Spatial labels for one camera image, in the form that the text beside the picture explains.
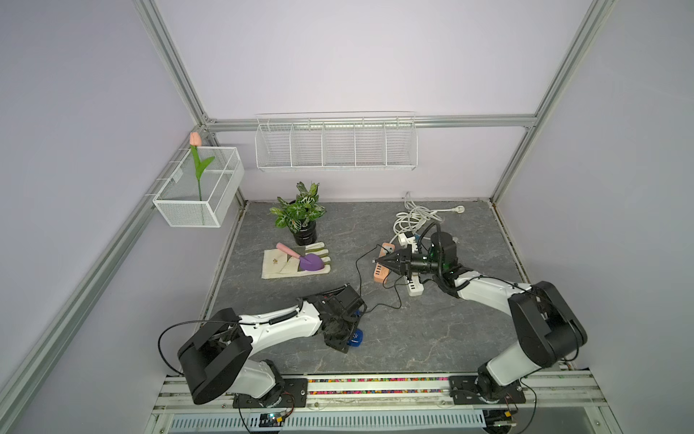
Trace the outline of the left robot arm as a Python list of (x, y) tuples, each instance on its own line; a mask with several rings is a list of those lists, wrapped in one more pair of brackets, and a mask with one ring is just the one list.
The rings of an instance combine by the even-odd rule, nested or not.
[[(204, 405), (230, 392), (251, 397), (262, 407), (279, 403), (287, 382), (269, 359), (255, 361), (270, 347), (299, 338), (323, 336), (324, 343), (341, 353), (359, 330), (367, 304), (349, 284), (299, 298), (295, 305), (256, 315), (239, 315), (231, 307), (209, 319), (187, 320), (166, 327), (157, 338), (164, 364), (184, 377), (192, 401)], [(199, 329), (176, 353), (176, 369), (164, 355), (164, 336), (175, 328)]]

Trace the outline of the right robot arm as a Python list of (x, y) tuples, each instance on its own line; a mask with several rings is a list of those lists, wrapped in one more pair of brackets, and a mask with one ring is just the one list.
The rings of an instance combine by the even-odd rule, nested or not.
[(474, 271), (457, 258), (453, 237), (436, 231), (430, 246), (403, 245), (379, 259), (391, 271), (412, 278), (428, 275), (442, 292), (500, 311), (513, 320), (516, 340), (477, 371), (475, 391), (496, 403), (521, 385), (521, 379), (560, 360), (576, 359), (587, 331), (560, 292), (548, 281), (515, 283)]

